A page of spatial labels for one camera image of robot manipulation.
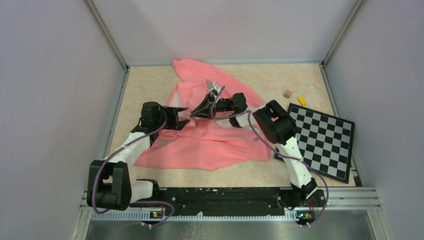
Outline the pink zip-up jacket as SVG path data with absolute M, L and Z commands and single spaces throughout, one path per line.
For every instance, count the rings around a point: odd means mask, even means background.
M 172 65 L 181 80 L 167 100 L 172 107 L 193 111 L 208 92 L 207 81 L 225 87 L 223 98 L 243 93 L 248 107 L 265 104 L 254 90 L 212 65 L 190 58 L 174 59 Z M 136 166 L 211 171 L 249 160 L 268 161 L 271 155 L 249 126 L 232 127 L 227 119 L 193 119 L 181 131 L 162 130 L 159 139 L 170 143 L 156 141 L 138 157 Z

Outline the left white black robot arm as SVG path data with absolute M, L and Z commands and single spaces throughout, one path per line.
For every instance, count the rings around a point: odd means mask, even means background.
M 185 107 L 163 106 L 149 101 L 142 105 L 140 118 L 127 139 L 103 160 L 93 160 L 89 166 L 87 205 L 97 214 L 109 210 L 126 210 L 142 200 L 154 207 L 160 202 L 158 183 L 152 179 L 131 181 L 130 168 L 159 137 L 161 130 L 181 131 L 189 120 L 179 118 Z

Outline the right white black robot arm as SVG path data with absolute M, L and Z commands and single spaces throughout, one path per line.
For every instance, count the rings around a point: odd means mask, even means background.
M 289 209 L 307 206 L 318 190 L 311 167 L 303 160 L 296 138 L 296 122 L 275 100 L 259 108 L 248 108 L 243 93 L 235 93 L 230 98 L 221 98 L 220 93 L 212 91 L 191 112 L 190 117 L 217 119 L 217 113 L 232 112 L 226 117 L 235 128 L 247 128 L 272 149 L 285 162 L 293 190 L 291 203 L 281 203 Z

